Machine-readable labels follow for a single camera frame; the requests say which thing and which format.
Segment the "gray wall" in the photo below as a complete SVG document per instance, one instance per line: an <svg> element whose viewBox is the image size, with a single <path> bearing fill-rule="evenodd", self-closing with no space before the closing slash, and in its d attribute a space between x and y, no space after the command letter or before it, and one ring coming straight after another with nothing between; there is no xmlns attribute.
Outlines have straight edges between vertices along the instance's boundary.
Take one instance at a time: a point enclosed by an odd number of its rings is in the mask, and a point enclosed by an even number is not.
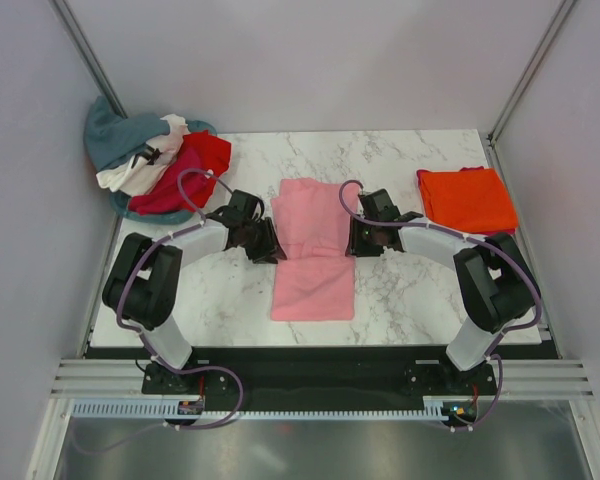
<svg viewBox="0 0 600 480"><path fill-rule="evenodd" d="M222 132L488 130L560 3L67 1L129 114Z"/></svg>
<svg viewBox="0 0 600 480"><path fill-rule="evenodd" d="M0 1L0 480L24 476L107 243L82 146L96 95L46 0Z"/></svg>
<svg viewBox="0 0 600 480"><path fill-rule="evenodd" d="M558 339L600 400L600 0L576 7L499 153Z"/></svg>

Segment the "dark red cloth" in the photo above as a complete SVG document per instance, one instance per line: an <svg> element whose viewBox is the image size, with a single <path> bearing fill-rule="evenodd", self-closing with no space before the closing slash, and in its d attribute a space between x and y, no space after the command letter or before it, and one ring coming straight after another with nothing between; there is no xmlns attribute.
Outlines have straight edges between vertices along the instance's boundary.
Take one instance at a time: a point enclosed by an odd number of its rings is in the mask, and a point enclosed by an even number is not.
<svg viewBox="0 0 600 480"><path fill-rule="evenodd" d="M178 191L178 175L187 168L211 170L220 176L229 169L231 144L209 132L192 133L183 137L182 148L176 161L167 168L162 178L147 195L138 195L129 202L129 210L139 215L193 210ZM184 191L193 203L204 207L213 193L216 181L201 174L186 175Z"/></svg>

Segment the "pink cloth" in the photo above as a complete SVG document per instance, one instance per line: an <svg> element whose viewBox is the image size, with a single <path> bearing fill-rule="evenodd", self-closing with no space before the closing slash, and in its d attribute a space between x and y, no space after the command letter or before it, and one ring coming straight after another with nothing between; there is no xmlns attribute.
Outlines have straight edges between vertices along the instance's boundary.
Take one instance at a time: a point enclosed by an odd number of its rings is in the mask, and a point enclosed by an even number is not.
<svg viewBox="0 0 600 480"><path fill-rule="evenodd" d="M345 257L349 214L340 184L285 179L271 200L278 240L287 254L276 267L271 318L276 321L351 320L355 260ZM358 186L344 192L355 210Z"/></svg>

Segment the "pile of clothes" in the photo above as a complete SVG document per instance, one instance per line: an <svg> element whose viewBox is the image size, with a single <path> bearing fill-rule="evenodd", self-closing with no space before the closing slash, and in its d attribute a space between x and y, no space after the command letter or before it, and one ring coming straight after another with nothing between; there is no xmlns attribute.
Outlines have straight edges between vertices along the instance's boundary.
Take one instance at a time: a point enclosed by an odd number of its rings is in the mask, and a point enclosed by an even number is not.
<svg viewBox="0 0 600 480"><path fill-rule="evenodd" d="M183 170L201 168L220 176L229 168L231 144L215 136L206 122L178 115L117 115L104 97L89 110L84 142L100 187L122 216L148 223L182 223L192 216L177 179ZM189 174L182 186L199 207L206 205L216 181Z"/></svg>

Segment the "white table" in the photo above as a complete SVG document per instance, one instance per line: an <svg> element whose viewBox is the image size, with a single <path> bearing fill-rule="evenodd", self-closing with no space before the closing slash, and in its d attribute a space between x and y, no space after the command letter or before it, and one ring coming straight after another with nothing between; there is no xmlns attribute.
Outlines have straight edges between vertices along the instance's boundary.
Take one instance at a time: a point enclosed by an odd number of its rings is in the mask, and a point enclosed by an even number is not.
<svg viewBox="0 0 600 480"><path fill-rule="evenodd" d="M358 179L367 191L386 188L401 212L421 212L416 170L487 165L475 130L222 137L233 144L231 168L223 178L233 188L262 196L269 215L269 202L277 196L283 178L313 177L331 183ZM205 210L225 204L228 198L216 187ZM131 232L159 237L178 228L123 220L116 251ZM194 346L446 344L466 318L455 273L414 255L390 251L380 258L356 260L352 321L272 321L274 273L274 265L253 265L241 249L184 268L174 315L185 338ZM530 318L531 312L521 322ZM504 339L518 344L540 341L537 328L512 332ZM100 304L91 346L140 345L135 335L117 327L113 311Z"/></svg>

